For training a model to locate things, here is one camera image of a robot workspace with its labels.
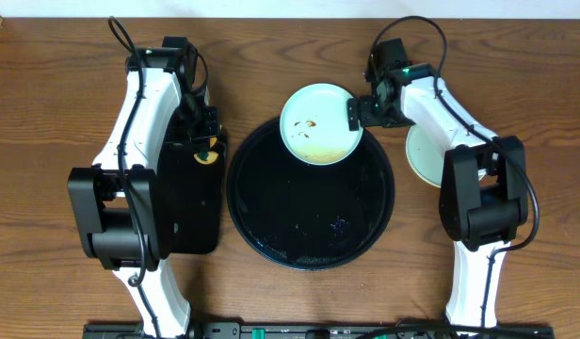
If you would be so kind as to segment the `mint green plate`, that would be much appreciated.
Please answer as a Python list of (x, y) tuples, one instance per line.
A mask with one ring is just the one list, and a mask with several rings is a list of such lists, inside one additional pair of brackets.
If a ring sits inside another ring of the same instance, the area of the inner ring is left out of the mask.
[(286, 149), (309, 165), (327, 166), (350, 156), (359, 145), (363, 129), (349, 129), (346, 89), (327, 83), (296, 91), (280, 116), (280, 133)]
[(414, 125), (406, 140), (406, 156), (415, 174), (426, 183), (441, 187), (444, 155), (458, 146), (477, 147), (484, 142), (472, 136), (463, 127), (432, 130), (427, 126)]

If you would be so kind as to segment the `yellow green sponge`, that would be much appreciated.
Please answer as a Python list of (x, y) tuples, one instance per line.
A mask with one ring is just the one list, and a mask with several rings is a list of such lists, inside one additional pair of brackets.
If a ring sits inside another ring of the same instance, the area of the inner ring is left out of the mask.
[(218, 153), (214, 151), (218, 139), (209, 137), (206, 143), (200, 145), (199, 150), (194, 154), (195, 160), (202, 165), (211, 165), (218, 160)]

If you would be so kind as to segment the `black rectangular water tray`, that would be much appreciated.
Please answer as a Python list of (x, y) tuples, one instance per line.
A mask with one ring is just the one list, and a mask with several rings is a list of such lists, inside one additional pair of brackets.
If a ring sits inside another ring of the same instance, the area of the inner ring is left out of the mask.
[(165, 185), (174, 253), (208, 254), (217, 247), (227, 149), (228, 136), (222, 134), (213, 148), (217, 159), (204, 165), (191, 152), (163, 145), (157, 176)]

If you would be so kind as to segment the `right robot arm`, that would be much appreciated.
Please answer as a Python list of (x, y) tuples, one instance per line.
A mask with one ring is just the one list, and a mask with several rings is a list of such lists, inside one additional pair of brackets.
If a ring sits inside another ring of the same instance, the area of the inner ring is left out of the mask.
[(522, 142), (476, 121), (429, 64), (370, 66), (364, 77), (372, 92), (348, 100), (349, 128), (413, 125), (443, 158), (439, 214), (455, 249), (447, 320), (496, 326), (501, 265), (528, 216)]

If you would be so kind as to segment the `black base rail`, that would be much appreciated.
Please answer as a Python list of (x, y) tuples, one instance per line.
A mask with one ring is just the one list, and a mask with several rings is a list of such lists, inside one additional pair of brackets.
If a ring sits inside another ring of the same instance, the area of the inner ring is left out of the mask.
[(487, 333), (474, 331), (437, 331), (434, 323), (400, 323), (391, 327), (267, 325), (234, 322), (195, 323), (188, 339), (354, 339), (354, 338), (553, 338), (550, 327), (492, 328)]

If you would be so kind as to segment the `round black tray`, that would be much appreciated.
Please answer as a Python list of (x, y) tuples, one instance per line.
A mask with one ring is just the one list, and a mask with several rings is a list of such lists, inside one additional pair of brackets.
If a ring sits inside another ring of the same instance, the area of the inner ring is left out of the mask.
[(257, 252), (281, 266), (324, 270), (379, 239), (393, 213), (395, 179), (369, 131), (348, 158), (315, 166), (288, 152), (271, 120), (239, 146), (226, 195), (237, 231)]

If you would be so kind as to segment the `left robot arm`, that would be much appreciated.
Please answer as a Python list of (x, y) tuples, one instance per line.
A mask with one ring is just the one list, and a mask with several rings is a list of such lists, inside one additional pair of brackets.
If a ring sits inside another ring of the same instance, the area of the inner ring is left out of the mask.
[(141, 315), (137, 324), (87, 324), (87, 338), (195, 334), (169, 258), (218, 244), (228, 140), (208, 87), (195, 84), (203, 62), (185, 37), (133, 49), (107, 143), (69, 175), (84, 253), (114, 273)]

